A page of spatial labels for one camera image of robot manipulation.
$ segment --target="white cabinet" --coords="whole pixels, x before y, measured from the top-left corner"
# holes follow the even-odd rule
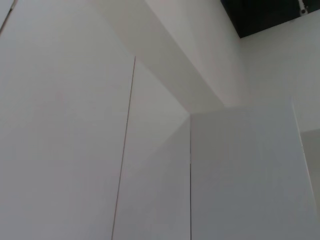
[[[317,240],[290,103],[191,116],[192,239]]]

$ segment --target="white wall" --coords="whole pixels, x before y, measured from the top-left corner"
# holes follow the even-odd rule
[[[5,21],[13,2],[14,0],[0,0],[0,28]]]
[[[133,64],[87,1],[18,1],[0,37],[0,239],[111,239]]]
[[[291,104],[191,116],[192,239],[317,240]]]
[[[220,0],[146,0],[227,107],[249,98],[240,39]]]
[[[190,239],[190,117],[138,60],[113,237]]]
[[[301,132],[320,129],[320,12],[242,39],[253,101],[291,97]]]

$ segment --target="cabinet door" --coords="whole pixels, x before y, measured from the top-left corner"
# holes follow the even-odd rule
[[[290,102],[191,117],[191,222],[197,240],[319,239]]]
[[[111,240],[133,66],[90,1],[17,2],[0,37],[0,239]]]

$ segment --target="white surface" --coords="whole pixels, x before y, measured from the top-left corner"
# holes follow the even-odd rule
[[[320,11],[242,39],[253,101],[291,97],[301,132],[320,129]]]
[[[227,107],[247,102],[240,39],[220,0],[145,0]]]
[[[301,133],[301,140],[320,217],[320,130]]]
[[[91,0],[90,4],[189,113],[223,108],[145,0]]]
[[[0,0],[0,28],[4,23],[14,0]]]
[[[0,37],[0,239],[111,239],[133,63],[85,1],[18,1]]]
[[[192,239],[318,240],[292,106],[191,116]]]
[[[113,239],[190,239],[190,117],[139,61]]]

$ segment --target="white panel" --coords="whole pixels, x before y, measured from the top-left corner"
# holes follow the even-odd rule
[[[318,240],[291,104],[191,117],[192,239]]]
[[[137,62],[114,240],[190,239],[190,118]]]
[[[86,1],[18,1],[0,38],[0,239],[111,239],[133,64]]]
[[[0,28],[4,23],[14,0],[0,0]]]

